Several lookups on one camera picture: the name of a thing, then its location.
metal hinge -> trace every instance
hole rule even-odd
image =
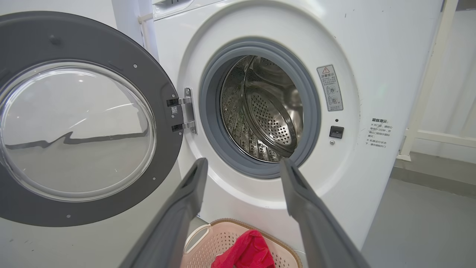
[[[192,89],[185,88],[185,98],[178,99],[178,103],[182,105],[183,111],[183,121],[186,122],[182,124],[183,129],[189,128],[192,133],[197,134],[197,128],[195,127],[195,114],[193,111],[193,99],[192,99]]]

warning sticker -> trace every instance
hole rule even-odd
[[[340,95],[339,82],[334,71],[334,66],[327,65],[317,69],[319,78],[321,79],[324,94],[326,95],[327,110],[328,111],[342,111],[344,105],[342,104],[342,96]]]
[[[366,145],[385,149],[389,137],[392,133],[393,126],[386,119],[372,118],[372,123],[367,134]]]

pink laundry basket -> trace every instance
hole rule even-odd
[[[188,244],[200,231],[205,234],[187,251]],[[215,257],[223,254],[253,226],[233,219],[219,219],[210,224],[198,227],[185,242],[181,268],[210,268]],[[288,245],[271,235],[256,229],[263,235],[269,251],[274,258],[276,268],[302,268],[299,256]]]

red cloth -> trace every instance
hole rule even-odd
[[[273,256],[266,241],[257,230],[242,234],[222,255],[217,256],[211,268],[275,268]]]

washing machine door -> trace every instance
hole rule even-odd
[[[182,143],[177,92],[119,31],[58,12],[0,17],[0,217],[64,227],[151,194]]]

